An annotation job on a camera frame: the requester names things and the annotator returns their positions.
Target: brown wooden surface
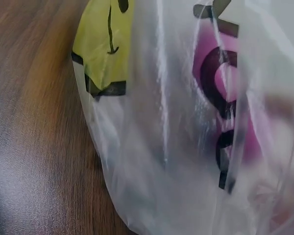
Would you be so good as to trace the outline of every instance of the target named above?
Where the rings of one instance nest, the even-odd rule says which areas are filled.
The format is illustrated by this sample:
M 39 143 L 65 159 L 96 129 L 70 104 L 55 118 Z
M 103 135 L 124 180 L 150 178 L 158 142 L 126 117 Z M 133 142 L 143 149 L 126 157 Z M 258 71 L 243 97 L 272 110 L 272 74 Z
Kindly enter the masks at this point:
M 87 0 L 0 0 L 0 234 L 126 235 L 70 52 Z

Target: yellow object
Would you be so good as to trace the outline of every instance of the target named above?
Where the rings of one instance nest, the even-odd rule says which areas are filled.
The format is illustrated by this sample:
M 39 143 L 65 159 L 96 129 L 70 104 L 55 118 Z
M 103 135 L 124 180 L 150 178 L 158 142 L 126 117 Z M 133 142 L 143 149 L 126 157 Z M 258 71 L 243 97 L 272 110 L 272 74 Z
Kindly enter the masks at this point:
M 99 92 L 127 79 L 133 5 L 134 0 L 90 0 L 82 15 L 73 53 L 82 57 Z

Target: black marking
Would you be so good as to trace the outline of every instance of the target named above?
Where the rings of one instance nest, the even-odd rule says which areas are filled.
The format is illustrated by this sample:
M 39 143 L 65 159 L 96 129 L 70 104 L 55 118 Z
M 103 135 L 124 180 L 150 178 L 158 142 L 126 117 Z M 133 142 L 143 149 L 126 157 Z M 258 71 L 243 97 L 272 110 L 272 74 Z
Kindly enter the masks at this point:
M 202 90 L 207 99 L 219 111 L 223 119 L 231 119 L 232 114 L 236 115 L 236 100 L 227 102 L 219 92 L 215 84 L 215 75 L 218 68 L 228 63 L 237 67 L 237 53 L 234 51 L 221 50 L 220 47 L 214 48 L 204 59 L 200 68 L 200 81 Z
M 223 132 L 218 141 L 216 147 L 216 162 L 220 169 L 220 179 L 219 179 L 219 188 L 225 189 L 225 184 L 227 180 L 228 170 L 229 170 L 229 159 L 223 155 L 221 158 L 221 149 L 227 148 L 233 144 L 234 139 L 234 130 L 230 130 L 227 132 Z M 230 177 L 229 178 L 229 188 L 228 192 L 231 194 L 235 185 L 235 179 Z
M 81 56 L 79 56 L 78 54 L 76 54 L 75 52 L 72 51 L 71 53 L 72 56 L 72 60 L 80 65 L 84 65 L 84 60 Z
M 114 49 L 114 46 L 113 46 L 113 34 L 112 34 L 112 28 L 111 28 L 111 6 L 110 6 L 109 16 L 108 16 L 108 31 L 109 31 L 109 39 L 110 39 L 110 51 L 108 52 L 108 54 L 113 55 L 119 50 L 119 47 Z
M 219 16 L 230 3 L 231 0 L 214 0 L 212 6 L 196 4 L 193 7 L 193 15 L 198 19 L 210 18 L 211 21 L 213 18 L 216 19 L 219 32 L 237 38 L 239 26 L 237 24 L 219 19 Z
M 85 74 L 86 91 L 93 98 L 99 100 L 100 96 L 121 96 L 126 94 L 126 81 L 112 82 L 107 88 L 102 91 L 94 84 L 92 79 Z
M 118 0 L 119 9 L 122 13 L 125 13 L 128 10 L 128 0 Z

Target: white plastic bag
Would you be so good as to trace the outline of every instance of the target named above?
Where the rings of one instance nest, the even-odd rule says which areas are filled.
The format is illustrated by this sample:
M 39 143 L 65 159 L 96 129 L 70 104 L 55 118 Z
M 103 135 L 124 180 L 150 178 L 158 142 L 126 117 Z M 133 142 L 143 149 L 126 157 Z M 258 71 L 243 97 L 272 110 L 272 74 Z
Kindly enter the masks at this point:
M 107 1 L 89 6 L 95 2 L 108 12 Z M 293 235 L 294 109 L 287 121 L 281 113 L 272 118 L 272 110 L 281 108 L 277 100 L 294 106 L 294 83 L 285 79 L 294 78 L 294 49 L 286 44 L 294 44 L 294 6 L 281 0 L 212 2 L 130 2 L 131 43 L 113 28 L 112 2 L 112 31 L 94 41 L 87 66 L 77 62 L 90 57 L 74 51 L 107 188 L 138 234 Z M 122 55 L 122 45 L 130 44 L 123 66 L 118 51 L 101 50 L 111 42 Z M 125 95 L 90 91 L 91 80 L 107 84 L 103 91 L 111 88 L 106 72 L 96 73 L 100 79 L 84 75 L 101 53 L 103 71 L 118 61 L 120 74 L 128 74 Z

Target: yellow package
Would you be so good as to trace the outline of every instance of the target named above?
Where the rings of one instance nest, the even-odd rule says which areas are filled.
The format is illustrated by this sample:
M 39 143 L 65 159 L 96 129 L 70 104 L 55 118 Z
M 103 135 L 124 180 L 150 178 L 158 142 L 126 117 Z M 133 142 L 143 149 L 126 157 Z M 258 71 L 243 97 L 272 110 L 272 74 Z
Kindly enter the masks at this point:
M 90 0 L 81 17 L 72 58 L 83 64 L 92 96 L 124 95 L 133 0 Z

